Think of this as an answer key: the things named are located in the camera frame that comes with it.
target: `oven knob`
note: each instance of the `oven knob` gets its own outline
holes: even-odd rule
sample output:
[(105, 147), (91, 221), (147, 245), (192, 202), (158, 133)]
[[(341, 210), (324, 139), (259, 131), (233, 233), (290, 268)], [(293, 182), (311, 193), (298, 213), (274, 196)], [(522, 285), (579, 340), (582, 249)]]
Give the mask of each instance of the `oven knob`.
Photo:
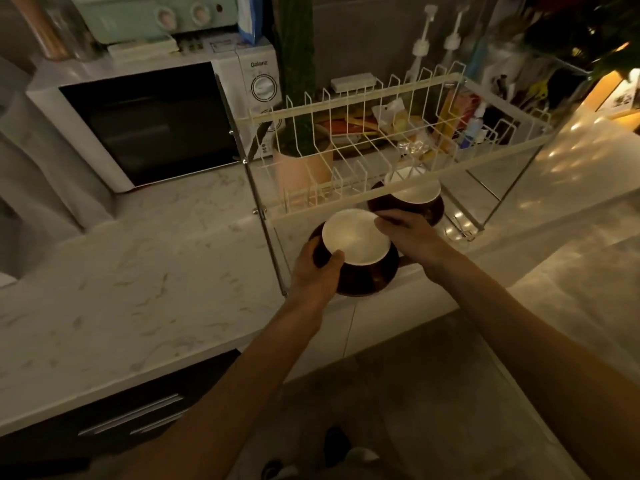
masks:
[(191, 5), (191, 19), (197, 26), (204, 27), (211, 21), (211, 12), (202, 3), (196, 2)]
[(253, 97), (261, 102), (272, 100), (278, 92), (276, 81), (270, 75), (260, 74), (251, 84), (251, 93)]
[(156, 9), (156, 23), (167, 32), (178, 30), (178, 19), (171, 8), (161, 6)]

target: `floor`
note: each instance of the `floor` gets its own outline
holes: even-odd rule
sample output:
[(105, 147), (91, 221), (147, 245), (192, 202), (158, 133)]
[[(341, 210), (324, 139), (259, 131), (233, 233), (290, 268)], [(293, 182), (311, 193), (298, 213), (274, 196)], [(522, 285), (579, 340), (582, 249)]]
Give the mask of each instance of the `floor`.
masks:
[[(640, 199), (594, 218), (511, 288), (525, 306), (640, 385)], [(460, 312), (287, 384), (228, 480), (259, 478), (272, 458), (323, 464), (339, 424), (416, 480), (586, 478)], [(82, 480), (122, 468), (107, 459)]]

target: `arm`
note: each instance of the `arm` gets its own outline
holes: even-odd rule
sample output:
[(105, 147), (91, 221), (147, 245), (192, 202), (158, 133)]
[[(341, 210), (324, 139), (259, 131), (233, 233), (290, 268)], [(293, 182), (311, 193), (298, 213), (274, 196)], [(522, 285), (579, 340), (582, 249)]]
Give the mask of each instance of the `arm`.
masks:
[(638, 478), (640, 389), (524, 308), (421, 216), (379, 215), (380, 231), (455, 298), (585, 472)]
[(146, 445), (123, 480), (224, 480), (269, 398), (320, 329), (335, 294), (344, 254), (322, 269), (302, 249), (285, 304), (227, 373), (164, 435)]

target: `green plant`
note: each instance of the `green plant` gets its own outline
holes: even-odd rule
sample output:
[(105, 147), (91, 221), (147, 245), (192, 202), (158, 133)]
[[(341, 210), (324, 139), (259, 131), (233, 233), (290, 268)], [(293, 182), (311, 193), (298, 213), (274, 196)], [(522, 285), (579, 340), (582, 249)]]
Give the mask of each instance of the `green plant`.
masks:
[[(278, 0), (277, 22), (282, 92), (294, 106), (299, 106), (305, 103), (305, 92), (311, 97), (316, 92), (312, 0)], [(283, 153), (299, 157), (317, 153), (310, 115), (296, 116), (285, 123), (284, 130), (278, 134)]]
[(592, 79), (612, 71), (628, 78), (640, 67), (640, 0), (583, 0), (544, 15), (525, 42), (592, 72)]

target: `drawer handle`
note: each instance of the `drawer handle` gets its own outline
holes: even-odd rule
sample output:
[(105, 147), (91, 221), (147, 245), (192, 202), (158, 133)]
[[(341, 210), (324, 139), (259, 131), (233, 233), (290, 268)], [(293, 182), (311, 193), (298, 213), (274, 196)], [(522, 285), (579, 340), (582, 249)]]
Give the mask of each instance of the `drawer handle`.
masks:
[(171, 416), (167, 416), (164, 419), (159, 419), (158, 421), (154, 421), (153, 423), (149, 423), (146, 426), (143, 426), (142, 428), (137, 428), (134, 429), (132, 432), (130, 432), (130, 435), (142, 435), (143, 433), (148, 433), (149, 431), (151, 431), (152, 429), (155, 428), (160, 428), (161, 426), (164, 426), (165, 424), (169, 424), (173, 421), (176, 421), (178, 419), (180, 419), (182, 417), (183, 414), (185, 414), (185, 412), (187, 412), (189, 409), (185, 409), (180, 411), (179, 413), (176, 414), (172, 414)]
[(144, 416), (151, 411), (156, 411), (158, 409), (164, 408), (169, 404), (177, 403), (178, 401), (183, 400), (184, 398), (180, 394), (172, 394), (170, 396), (165, 397), (164, 399), (160, 399), (155, 403), (147, 404), (146, 406), (142, 406), (136, 410), (130, 411), (128, 413), (123, 414), (122, 416), (118, 416), (117, 418), (109, 419), (100, 424), (96, 424), (91, 428), (84, 429), (78, 433), (78, 436), (88, 436), (88, 435), (98, 435), (108, 429), (115, 428), (121, 424), (124, 424), (133, 419), (139, 418), (140, 416)]

